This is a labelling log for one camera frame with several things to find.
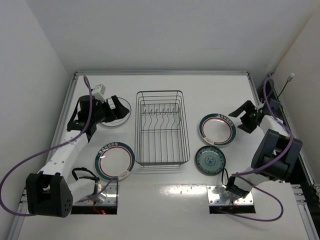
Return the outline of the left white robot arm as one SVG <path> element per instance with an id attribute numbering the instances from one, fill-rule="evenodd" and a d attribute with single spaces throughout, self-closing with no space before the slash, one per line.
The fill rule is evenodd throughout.
<path id="1" fill-rule="evenodd" d="M 103 97 L 81 96 L 67 123 L 64 142 L 50 160 L 39 170 L 31 173 L 25 181 L 28 212 L 35 216 L 67 217 L 73 204 L 95 201 L 103 192 L 98 188 L 99 177 L 78 177 L 76 171 L 87 168 L 73 168 L 79 153 L 90 142 L 100 123 L 110 123 L 124 119 L 130 114 L 117 96 L 111 97 L 114 107 L 110 107 Z"/>

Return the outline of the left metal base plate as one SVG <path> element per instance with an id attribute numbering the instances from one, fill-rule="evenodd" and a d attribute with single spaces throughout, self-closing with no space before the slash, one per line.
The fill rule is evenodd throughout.
<path id="1" fill-rule="evenodd" d="M 118 206 L 118 190 L 119 182 L 117 180 L 111 181 L 110 183 L 99 183 L 97 192 L 104 190 L 95 198 L 89 199 L 89 196 L 85 196 L 81 201 L 75 202 L 75 206 L 93 206 L 94 204 L 98 207 L 117 207 Z"/>

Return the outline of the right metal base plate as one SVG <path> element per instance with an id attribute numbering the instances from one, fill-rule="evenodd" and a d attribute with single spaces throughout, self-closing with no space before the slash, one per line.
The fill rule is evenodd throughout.
<path id="1" fill-rule="evenodd" d="M 254 199 L 250 192 L 244 198 L 237 198 L 226 191 L 224 185 L 207 185 L 207 198 L 210 207 L 253 206 Z"/>

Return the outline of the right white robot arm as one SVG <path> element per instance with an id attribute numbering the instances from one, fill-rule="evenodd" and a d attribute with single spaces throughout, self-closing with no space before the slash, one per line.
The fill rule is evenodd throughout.
<path id="1" fill-rule="evenodd" d="M 250 166 L 242 172 L 232 174 L 227 181 L 225 191 L 235 199 L 245 198 L 253 187 L 264 182 L 288 180 L 294 170 L 298 155 L 303 146 L 301 140 L 293 137 L 290 129 L 276 117 L 280 102 L 272 100 L 255 106 L 250 100 L 229 114 L 240 117 L 239 129 L 251 134 L 260 128 L 264 137 L 253 155 Z"/>

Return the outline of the metal base plate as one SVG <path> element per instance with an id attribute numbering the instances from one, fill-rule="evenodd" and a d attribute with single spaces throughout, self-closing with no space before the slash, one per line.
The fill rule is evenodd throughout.
<path id="1" fill-rule="evenodd" d="M 254 199 L 250 192 L 244 198 L 237 198 L 226 191 L 224 185 L 207 185 L 207 198 L 210 207 L 253 206 Z"/>
<path id="2" fill-rule="evenodd" d="M 119 182 L 117 180 L 111 181 L 110 183 L 99 183 L 97 192 L 104 190 L 95 198 L 89 199 L 89 196 L 85 196 L 81 201 L 75 202 L 75 206 L 93 206 L 94 204 L 98 207 L 117 207 L 118 206 L 118 190 Z"/>

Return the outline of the small blue patterned plate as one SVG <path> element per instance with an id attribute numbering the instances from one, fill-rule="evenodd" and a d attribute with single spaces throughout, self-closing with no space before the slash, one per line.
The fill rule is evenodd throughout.
<path id="1" fill-rule="evenodd" d="M 226 157 L 219 148 L 205 145 L 196 152 L 195 164 L 203 174 L 215 176 L 225 169 Z"/>

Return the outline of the green red rim plate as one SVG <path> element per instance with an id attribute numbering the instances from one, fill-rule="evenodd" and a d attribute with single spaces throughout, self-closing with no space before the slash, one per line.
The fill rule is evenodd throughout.
<path id="1" fill-rule="evenodd" d="M 227 116 L 211 113 L 204 116 L 198 125 L 200 137 L 209 145 L 225 147 L 236 138 L 236 126 Z"/>
<path id="2" fill-rule="evenodd" d="M 135 165 L 135 154 L 123 142 L 111 142 L 103 146 L 96 154 L 94 167 L 98 175 L 110 181 L 118 178 L 119 181 L 128 177 Z"/>

